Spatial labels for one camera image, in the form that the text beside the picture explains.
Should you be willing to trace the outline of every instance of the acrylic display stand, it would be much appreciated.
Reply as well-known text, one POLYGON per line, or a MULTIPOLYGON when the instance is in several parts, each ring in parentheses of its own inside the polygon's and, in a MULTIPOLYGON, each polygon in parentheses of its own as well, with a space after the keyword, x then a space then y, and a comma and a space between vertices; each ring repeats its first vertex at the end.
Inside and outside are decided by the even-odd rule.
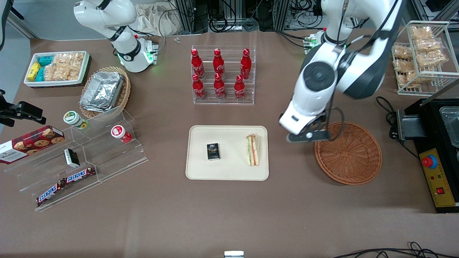
POLYGON ((35 155, 6 165, 5 172, 18 177, 19 191, 32 195, 31 207, 37 207, 36 198, 50 189, 59 180, 94 166, 96 173, 73 182, 35 211, 46 210, 79 193, 148 161, 141 143, 136 140, 131 123, 134 121, 124 109, 117 107, 88 119, 88 127, 78 130, 70 127, 63 130, 65 141, 37 152, 35 155), (132 134, 129 143, 112 137, 110 130, 122 125, 132 134), (67 165, 64 150, 70 148, 77 153, 80 167, 67 165))
MULTIPOLYGON (((207 98, 203 101, 196 99, 194 91, 191 87, 193 94, 193 102, 197 105, 254 105, 255 104, 255 62, 257 58, 257 51, 255 46, 201 46, 194 45, 192 48, 198 50, 199 56, 204 63, 204 79, 201 79, 204 84, 204 90, 207 98), (219 48, 221 50, 221 56, 225 62, 225 82, 226 98, 224 100, 218 100, 215 95, 215 89, 213 82, 215 81, 215 72, 213 69, 213 50, 219 48), (234 94, 234 84, 236 83, 236 76, 241 73, 241 58, 242 51, 244 48, 250 49, 250 59, 252 60, 252 69, 250 70, 249 79, 244 80, 246 85, 245 88, 245 99, 244 101, 237 102, 234 94)), ((191 67, 191 75, 194 74, 193 68, 191 67)))

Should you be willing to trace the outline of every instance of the table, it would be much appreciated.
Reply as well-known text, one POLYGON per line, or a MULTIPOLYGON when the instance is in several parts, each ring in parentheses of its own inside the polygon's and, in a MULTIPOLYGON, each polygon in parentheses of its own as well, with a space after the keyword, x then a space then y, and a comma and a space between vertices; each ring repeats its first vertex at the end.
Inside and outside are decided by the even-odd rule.
MULTIPOLYGON (((351 38, 366 33, 355 30, 351 38)), ((34 212, 30 195, 19 193, 16 177, 0 173, 2 257, 202 258, 222 257, 225 250, 243 250, 248 258, 333 257, 367 248, 406 248, 408 241, 458 254, 457 215, 434 214, 419 161, 388 137, 386 113, 374 97, 353 101, 336 95, 346 120, 368 129, 383 154, 373 181, 344 186, 320 169, 313 144, 287 143, 287 131, 278 124, 304 59, 300 48, 261 32, 180 36, 180 42, 168 38, 156 66, 129 73, 126 109, 136 119, 135 133, 148 162, 42 213, 34 212), (256 104, 195 106, 192 45, 256 45, 256 104), (269 178, 187 179, 188 132, 196 124, 266 127, 269 178)), ((68 50, 91 54, 90 73, 120 66, 108 40, 31 40, 32 54, 68 50)), ((389 64, 377 95, 405 108, 418 97, 396 94, 392 69, 389 64)), ((15 101, 43 108, 48 124, 64 129, 63 113, 78 110, 80 93, 81 87, 34 90, 22 84, 15 101)), ((0 138, 4 142, 38 127, 18 121, 0 138)))

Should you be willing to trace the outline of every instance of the wire rack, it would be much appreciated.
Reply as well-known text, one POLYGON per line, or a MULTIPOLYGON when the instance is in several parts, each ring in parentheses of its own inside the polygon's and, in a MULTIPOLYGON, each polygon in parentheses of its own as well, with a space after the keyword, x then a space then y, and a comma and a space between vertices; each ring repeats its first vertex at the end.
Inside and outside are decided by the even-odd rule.
MULTIPOLYGON (((439 90, 459 79, 459 66, 456 60, 456 55, 451 48, 451 39, 447 30, 449 22, 428 22, 428 21, 410 21, 398 34, 397 42, 394 45, 410 47, 416 76, 405 84, 397 80, 398 90, 400 95, 417 95, 417 96, 432 96, 439 90), (420 67, 416 61, 416 55, 419 54, 413 46, 413 39, 409 33, 409 26, 425 27, 429 26, 432 30, 434 38, 441 38, 442 44, 445 47, 444 54, 449 59, 448 62, 438 66, 420 67), (414 81, 419 79, 428 79, 428 82, 420 83, 420 87, 410 87, 414 81)), ((394 50, 392 49, 392 59, 396 60, 394 50)), ((399 76, 402 73, 395 71, 395 75, 399 76)))

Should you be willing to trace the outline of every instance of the yellow control panel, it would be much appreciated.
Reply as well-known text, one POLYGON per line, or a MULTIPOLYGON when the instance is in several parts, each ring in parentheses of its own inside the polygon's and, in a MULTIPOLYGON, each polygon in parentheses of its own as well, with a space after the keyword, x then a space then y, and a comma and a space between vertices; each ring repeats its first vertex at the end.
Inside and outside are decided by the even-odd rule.
POLYGON ((419 157, 435 207, 455 206, 454 197, 438 158, 437 149, 423 152, 419 154, 419 157))

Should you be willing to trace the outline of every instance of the packaged snack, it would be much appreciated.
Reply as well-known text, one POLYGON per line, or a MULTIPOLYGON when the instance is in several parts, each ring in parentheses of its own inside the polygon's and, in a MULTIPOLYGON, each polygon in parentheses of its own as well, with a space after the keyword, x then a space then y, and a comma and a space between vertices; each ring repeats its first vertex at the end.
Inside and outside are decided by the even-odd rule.
MULTIPOLYGON (((414 79, 416 76, 418 75, 418 73, 416 71, 407 71, 406 72, 406 82, 409 82, 411 81, 412 79, 414 79)), ((430 82, 432 81, 431 78, 426 78, 426 77, 418 77, 416 78, 413 82, 414 83, 423 83, 423 82, 430 82)))
POLYGON ((402 45, 394 45, 393 47, 394 56, 396 58, 412 60, 413 54, 411 53, 411 48, 402 45))
POLYGON ((406 77, 404 74, 398 74, 397 75, 397 82, 398 84, 400 84, 401 86, 405 85, 406 83, 406 77))
POLYGON ((38 59, 38 63, 41 66, 47 66, 47 65, 49 65, 49 64, 51 64, 53 62, 53 59, 54 59, 54 56, 41 56, 38 59))
POLYGON ((443 48, 441 38, 415 39, 413 45, 418 52, 430 52, 443 48))
POLYGON ((42 82, 45 80, 45 68, 41 67, 40 70, 38 70, 37 77, 35 78, 36 82, 42 82))
POLYGON ((27 79, 30 81, 35 81, 37 78, 38 71, 40 70, 41 65, 38 62, 35 62, 31 67, 29 72, 27 73, 27 79))
POLYGON ((412 39, 428 39, 433 38, 432 28, 430 26, 409 26, 408 31, 412 39))
POLYGON ((420 67, 436 67, 448 61, 442 50, 435 50, 416 55, 420 67))
POLYGON ((56 70, 53 74, 54 81, 66 81, 68 80, 68 76, 70 75, 70 70, 68 68, 68 64, 65 63, 58 63, 56 64, 56 70))
POLYGON ((0 145, 0 163, 13 163, 62 141, 64 134, 46 125, 0 145))
POLYGON ((399 73, 406 73, 407 71, 412 71, 414 70, 414 63, 413 61, 405 61, 402 59, 395 59, 394 62, 392 62, 394 65, 394 70, 399 72, 399 73))
POLYGON ((44 73, 45 81, 48 82, 48 81, 53 80, 55 70, 56 70, 56 64, 52 63, 52 64, 45 66, 45 73, 44 73))

